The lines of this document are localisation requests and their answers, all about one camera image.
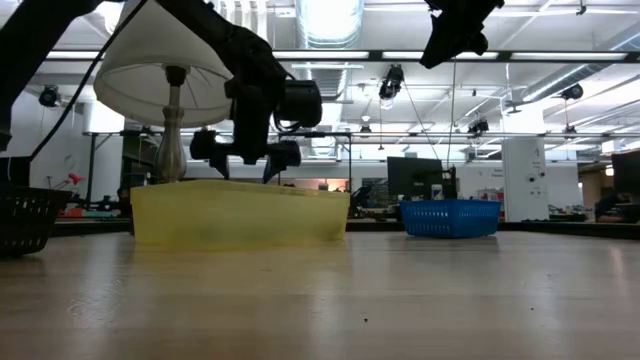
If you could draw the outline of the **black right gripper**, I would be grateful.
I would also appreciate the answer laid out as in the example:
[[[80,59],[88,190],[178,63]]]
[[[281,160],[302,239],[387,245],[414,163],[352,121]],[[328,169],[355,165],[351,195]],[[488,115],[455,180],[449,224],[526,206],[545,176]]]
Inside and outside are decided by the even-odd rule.
[[[483,55],[488,40],[484,20],[504,6],[503,0],[425,0],[432,32],[419,63],[432,69],[463,52]]]

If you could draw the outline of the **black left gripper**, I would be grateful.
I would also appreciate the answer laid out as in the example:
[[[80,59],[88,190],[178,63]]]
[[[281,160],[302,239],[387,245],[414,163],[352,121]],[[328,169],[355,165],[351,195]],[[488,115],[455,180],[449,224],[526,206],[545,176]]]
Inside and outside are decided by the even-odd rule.
[[[206,160],[224,179],[230,177],[228,156],[238,156],[247,165],[255,165],[266,155],[262,182],[267,184],[288,167],[299,167],[302,161],[296,141],[267,145],[270,117],[276,105],[276,88],[272,83],[250,83],[234,77],[224,85],[225,95],[232,100],[229,117],[234,124],[233,142],[216,141],[217,133],[200,130],[189,146],[191,158]]]

